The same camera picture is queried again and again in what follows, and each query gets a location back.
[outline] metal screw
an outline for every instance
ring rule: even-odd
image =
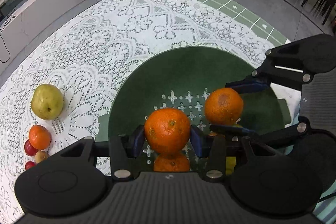
[[[210,170],[207,172],[207,177],[211,179],[219,179],[223,173],[218,170]]]
[[[302,77],[302,81],[304,81],[305,83],[309,82],[310,80],[310,75],[309,74],[305,74],[303,77]]]
[[[130,175],[131,175],[131,172],[125,169],[120,169],[114,172],[114,176],[117,177],[118,179],[125,179],[125,178],[128,178]]]
[[[169,174],[169,175],[165,176],[165,178],[166,178],[166,179],[173,179],[174,176],[173,176],[172,174]]]
[[[297,131],[303,133],[306,131],[307,125],[304,122],[301,122],[297,125]]]

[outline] tangerine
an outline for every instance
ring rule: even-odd
[[[155,172],[189,172],[189,170],[189,160],[181,152],[174,155],[160,154],[154,161]]]
[[[49,131],[45,127],[37,124],[32,126],[29,130],[28,139],[31,145],[38,150],[46,149],[51,143]]]
[[[204,114],[212,124],[232,126],[243,112],[244,102],[239,93],[231,88],[212,92],[205,101]]]
[[[187,144],[189,136],[189,119],[175,108],[155,110],[145,123],[145,137],[157,153],[172,155],[179,152]]]

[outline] green colander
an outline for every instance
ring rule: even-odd
[[[209,122],[204,116],[206,98],[212,91],[242,80],[252,71],[253,67],[244,60],[215,48],[182,47],[160,53],[136,68],[120,88],[110,110],[108,135],[130,135],[153,111],[165,107],[182,110],[191,124],[208,134]],[[259,134],[284,127],[283,113],[272,89],[241,96],[244,110],[240,125]],[[100,133],[99,140],[103,139],[106,137]],[[132,160],[132,166],[139,171],[152,170],[157,155],[147,143],[143,152]],[[203,168],[204,161],[197,159],[190,144],[184,152],[192,169]]]

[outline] red cherry tomato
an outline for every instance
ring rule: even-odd
[[[28,156],[33,157],[38,152],[38,150],[31,145],[29,140],[26,140],[26,142],[25,142],[25,152]]]
[[[28,170],[29,168],[32,168],[36,165],[36,163],[32,162],[32,161],[28,161],[25,165],[25,169]]]

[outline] black cable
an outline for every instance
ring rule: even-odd
[[[8,59],[7,59],[5,62],[3,62],[3,61],[0,59],[0,62],[1,62],[1,63],[6,63],[6,62],[8,62],[8,61],[10,60],[10,58],[11,58],[11,53],[10,53],[9,50],[7,49],[6,43],[5,43],[5,41],[3,40],[2,36],[1,36],[1,33],[2,33],[2,31],[5,29],[5,27],[6,27],[6,26],[7,26],[7,25],[8,25],[8,24],[15,18],[15,15],[13,14],[14,11],[15,11],[15,8],[14,8],[13,10],[11,10],[11,12],[9,13],[9,14],[11,14],[11,15],[9,15],[9,16],[7,17],[3,29],[0,29],[0,37],[1,37],[1,39],[2,39],[2,42],[3,42],[4,46],[5,46],[6,51],[7,51],[8,54],[9,54],[9,57],[8,57]]]
[[[334,196],[336,196],[336,192],[335,193],[332,193],[330,195],[326,195],[324,196],[323,198],[320,198],[319,201],[317,203],[320,203],[322,201],[325,201],[326,199],[330,199],[330,198],[333,198]]]

